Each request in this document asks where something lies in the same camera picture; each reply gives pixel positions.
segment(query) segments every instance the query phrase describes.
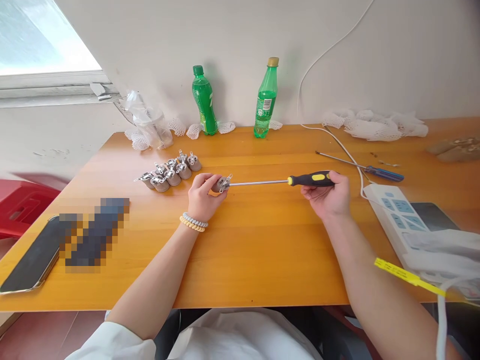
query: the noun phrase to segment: green plastic bottle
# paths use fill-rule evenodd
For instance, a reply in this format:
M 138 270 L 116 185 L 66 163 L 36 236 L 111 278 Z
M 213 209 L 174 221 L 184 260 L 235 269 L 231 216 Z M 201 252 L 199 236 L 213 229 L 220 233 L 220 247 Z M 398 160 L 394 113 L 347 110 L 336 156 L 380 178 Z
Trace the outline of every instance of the green plastic bottle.
M 191 92 L 200 111 L 200 125 L 205 135 L 214 135 L 218 130 L 213 103 L 213 92 L 210 82 L 204 76 L 204 68 L 201 65 L 193 67 L 195 79 L 191 84 Z
M 258 89 L 258 98 L 256 100 L 255 127 L 253 133 L 256 138 L 265 138 L 269 133 L 270 119 L 274 111 L 275 99 L 279 92 L 277 86 L 277 68 L 279 67 L 279 58 L 270 57 L 266 68 L 266 74 Z

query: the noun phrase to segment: white sleeve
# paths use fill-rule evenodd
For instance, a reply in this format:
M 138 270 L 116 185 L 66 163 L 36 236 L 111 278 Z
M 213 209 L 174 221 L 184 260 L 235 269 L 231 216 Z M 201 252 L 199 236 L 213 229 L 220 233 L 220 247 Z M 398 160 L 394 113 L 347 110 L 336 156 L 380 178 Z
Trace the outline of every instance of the white sleeve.
M 152 360 L 155 350 L 153 340 L 142 340 L 125 326 L 106 321 L 65 360 Z

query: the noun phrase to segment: white power strip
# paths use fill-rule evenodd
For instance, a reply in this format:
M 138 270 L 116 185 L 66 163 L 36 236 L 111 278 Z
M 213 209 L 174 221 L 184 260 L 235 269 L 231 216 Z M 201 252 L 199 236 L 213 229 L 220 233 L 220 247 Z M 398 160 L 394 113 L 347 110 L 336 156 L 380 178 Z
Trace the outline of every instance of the white power strip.
M 455 260 L 468 261 L 468 259 L 447 255 L 450 258 L 446 263 L 445 260 L 442 260 L 445 257 L 444 254 L 420 249 L 417 247 L 419 246 L 417 243 L 409 239 L 409 236 L 405 236 L 405 234 L 430 232 L 430 230 L 397 186 L 371 184 L 363 190 L 405 270 L 434 284 L 442 284 L 456 277 L 446 270 L 449 268 L 449 263 L 455 263 Z M 445 270 L 435 271 L 427 266 L 428 263 L 441 264 L 437 268 Z M 467 265 L 469 264 L 466 262 L 465 264 L 460 263 L 460 266 L 466 267 Z M 479 289 L 474 284 L 464 283 L 462 285 L 467 293 L 462 292 L 467 297 L 473 298 L 479 295 Z

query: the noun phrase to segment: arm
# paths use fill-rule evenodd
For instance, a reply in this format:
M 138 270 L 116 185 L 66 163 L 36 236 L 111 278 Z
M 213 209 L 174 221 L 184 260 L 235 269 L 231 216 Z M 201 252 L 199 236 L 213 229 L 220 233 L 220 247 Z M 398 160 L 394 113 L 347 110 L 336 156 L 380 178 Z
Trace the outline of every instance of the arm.
M 209 195 L 221 175 L 202 173 L 188 191 L 188 215 L 208 222 L 227 192 Z M 153 339 L 162 328 L 184 276 L 199 232 L 180 223 L 165 246 L 115 304 L 106 321 L 123 325 L 141 339 Z
M 322 219 L 340 265 L 351 307 L 383 359 L 435 359 L 438 325 L 400 279 L 374 266 L 376 254 L 350 215 L 348 178 L 334 171 L 334 187 L 304 186 Z M 446 358 L 460 359 L 448 342 Z

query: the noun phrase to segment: beaded bracelet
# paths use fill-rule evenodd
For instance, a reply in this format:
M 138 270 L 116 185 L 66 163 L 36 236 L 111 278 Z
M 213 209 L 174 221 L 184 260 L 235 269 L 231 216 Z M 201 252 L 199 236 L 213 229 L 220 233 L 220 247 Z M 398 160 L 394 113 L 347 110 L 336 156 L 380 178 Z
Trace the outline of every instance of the beaded bracelet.
M 202 228 L 207 228 L 207 227 L 209 226 L 209 223 L 208 223 L 208 222 L 201 222 L 201 221 L 195 220 L 194 218 L 190 217 L 190 216 L 187 214 L 186 211 L 183 213 L 182 216 L 183 216 L 183 218 L 184 218 L 185 220 L 187 220 L 188 222 L 191 222 L 192 224 L 198 225 L 198 226 L 200 226 L 200 227 L 202 227 Z
M 201 226 L 198 226 L 198 225 L 195 225 L 194 223 L 188 221 L 188 220 L 185 220 L 185 218 L 183 216 L 180 216 L 180 221 L 182 222 L 182 224 L 185 224 L 186 226 L 188 226 L 189 228 L 193 229 L 193 230 L 197 230 L 198 232 L 200 233 L 203 233 L 205 231 L 205 228 L 204 227 L 201 227 Z

